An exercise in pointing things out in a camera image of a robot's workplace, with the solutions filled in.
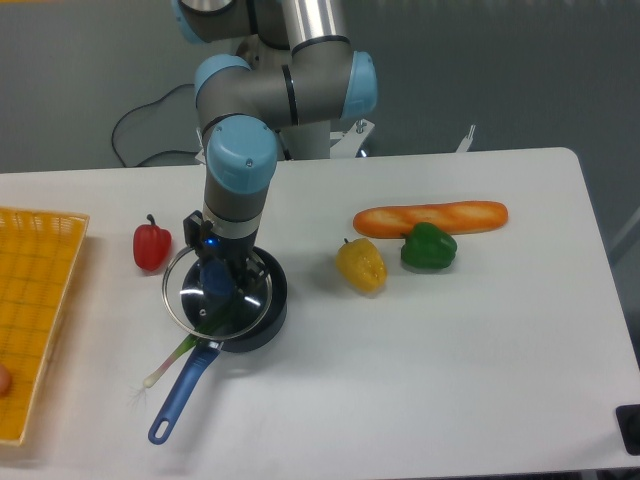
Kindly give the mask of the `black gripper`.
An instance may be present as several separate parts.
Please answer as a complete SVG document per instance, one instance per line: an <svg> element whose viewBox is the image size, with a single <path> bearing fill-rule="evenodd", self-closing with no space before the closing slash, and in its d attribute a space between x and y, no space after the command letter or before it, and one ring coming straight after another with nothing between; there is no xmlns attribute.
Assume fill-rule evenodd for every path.
<svg viewBox="0 0 640 480"><path fill-rule="evenodd" d="M185 243L191 247L202 265L220 260L227 268L238 295L261 289L268 268L259 256L251 256L258 231L258 218L231 222L213 215L205 218L194 211L183 220Z"/></svg>

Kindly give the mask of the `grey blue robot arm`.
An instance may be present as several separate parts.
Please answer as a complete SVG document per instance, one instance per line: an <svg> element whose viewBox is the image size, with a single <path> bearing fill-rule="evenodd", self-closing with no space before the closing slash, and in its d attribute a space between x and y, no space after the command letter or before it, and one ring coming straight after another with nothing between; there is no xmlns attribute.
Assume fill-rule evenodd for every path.
<svg viewBox="0 0 640 480"><path fill-rule="evenodd" d="M371 112L375 67L353 49L339 1L175 1L172 9L190 42L255 35L287 56L277 66L252 67L218 54L194 76L207 167L203 220L211 227L194 248L203 262L224 262L246 289L255 277L248 260L276 169L277 131Z"/></svg>

